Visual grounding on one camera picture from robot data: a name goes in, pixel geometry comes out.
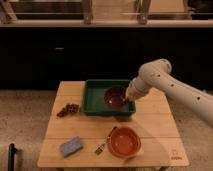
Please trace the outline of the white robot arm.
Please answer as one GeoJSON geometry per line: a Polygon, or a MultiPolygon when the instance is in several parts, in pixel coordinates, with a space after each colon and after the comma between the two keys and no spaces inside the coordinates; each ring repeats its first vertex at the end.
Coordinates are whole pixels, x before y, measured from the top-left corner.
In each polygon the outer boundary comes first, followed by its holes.
{"type": "Polygon", "coordinates": [[[126,98],[135,101],[157,88],[176,99],[213,128],[213,95],[207,94],[173,78],[172,65],[167,59],[158,59],[140,66],[126,90],[126,98]]]}

